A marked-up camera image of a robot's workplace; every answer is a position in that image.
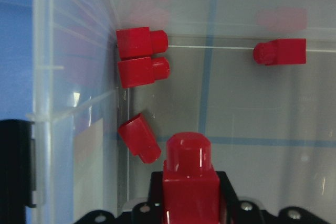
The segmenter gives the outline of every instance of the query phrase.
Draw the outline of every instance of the plastic bin wall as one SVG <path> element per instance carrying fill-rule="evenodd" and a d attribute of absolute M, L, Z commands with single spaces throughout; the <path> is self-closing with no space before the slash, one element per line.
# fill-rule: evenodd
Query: plastic bin wall
<path fill-rule="evenodd" d="M 204 133 L 238 195 L 335 222 L 335 10 L 335 0 L 35 0 L 39 223 L 146 196 L 165 155 L 144 165 L 116 137 L 118 114 L 138 112 L 163 153 L 176 132 Z M 172 72 L 128 92 L 114 31 L 139 26 L 169 34 Z M 286 37 L 308 40 L 306 65 L 253 62 L 256 43 Z"/>

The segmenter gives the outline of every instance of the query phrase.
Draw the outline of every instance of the blue surface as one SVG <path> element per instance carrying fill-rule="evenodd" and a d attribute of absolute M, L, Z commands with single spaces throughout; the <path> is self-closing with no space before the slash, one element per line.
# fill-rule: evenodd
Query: blue surface
<path fill-rule="evenodd" d="M 0 0 L 0 120 L 32 112 L 33 0 Z"/>

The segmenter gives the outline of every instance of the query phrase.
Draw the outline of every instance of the black bracket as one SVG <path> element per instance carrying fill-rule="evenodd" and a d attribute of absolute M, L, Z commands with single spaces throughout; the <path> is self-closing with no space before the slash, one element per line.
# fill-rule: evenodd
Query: black bracket
<path fill-rule="evenodd" d="M 329 224 L 299 207 L 288 207 L 278 216 L 271 215 L 251 201 L 238 200 L 226 173 L 217 174 L 221 184 L 220 224 Z M 153 172 L 147 202 L 136 205 L 131 212 L 123 212 L 117 218 L 107 211 L 92 211 L 75 224 L 162 224 L 162 196 L 162 172 Z"/>
<path fill-rule="evenodd" d="M 32 123 L 0 121 L 0 223 L 26 223 L 25 206 L 35 207 L 35 142 Z"/>

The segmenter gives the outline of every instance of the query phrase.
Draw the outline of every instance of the red cylindrical knob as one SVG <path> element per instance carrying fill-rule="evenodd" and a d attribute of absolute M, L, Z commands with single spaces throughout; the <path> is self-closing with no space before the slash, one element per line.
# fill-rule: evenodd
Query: red cylindrical knob
<path fill-rule="evenodd" d="M 151 36 L 153 52 L 155 54 L 159 54 L 161 52 L 166 52 L 167 51 L 167 49 L 168 49 L 168 36 L 164 32 L 164 30 L 151 31 L 150 36 Z"/>
<path fill-rule="evenodd" d="M 277 58 L 277 48 L 272 42 L 259 43 L 253 50 L 254 60 L 258 64 L 270 65 Z"/>
<path fill-rule="evenodd" d="M 200 176 L 212 169 L 211 143 L 202 134 L 184 132 L 167 142 L 167 170 L 184 176 Z"/>
<path fill-rule="evenodd" d="M 149 164 L 161 155 L 154 133 L 142 114 L 138 114 L 118 128 L 118 133 L 124 140 L 130 152 L 138 155 L 142 162 Z"/>
<path fill-rule="evenodd" d="M 169 62 L 164 57 L 152 59 L 152 66 L 155 80 L 162 80 L 169 77 L 170 67 Z"/>

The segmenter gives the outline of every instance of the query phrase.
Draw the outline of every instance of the red plastic block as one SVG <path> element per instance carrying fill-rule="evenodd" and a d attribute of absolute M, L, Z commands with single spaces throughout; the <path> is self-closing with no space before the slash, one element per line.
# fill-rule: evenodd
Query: red plastic block
<path fill-rule="evenodd" d="M 290 65 L 306 63 L 306 39 L 277 39 L 259 43 L 253 51 L 259 64 Z"/>
<path fill-rule="evenodd" d="M 163 167 L 165 224 L 218 224 L 219 178 L 211 164 L 211 143 L 185 132 L 167 142 Z"/>
<path fill-rule="evenodd" d="M 118 133 L 130 152 L 134 156 L 139 155 L 139 158 L 145 164 L 153 163 L 160 157 L 161 149 L 142 114 L 138 114 L 123 123 L 118 129 Z"/>
<path fill-rule="evenodd" d="M 163 30 L 149 31 L 149 27 L 117 30 L 121 60 L 150 56 L 168 49 L 168 37 Z"/>
<path fill-rule="evenodd" d="M 143 57 L 118 62 L 123 88 L 132 88 L 168 78 L 169 62 L 164 57 Z"/>

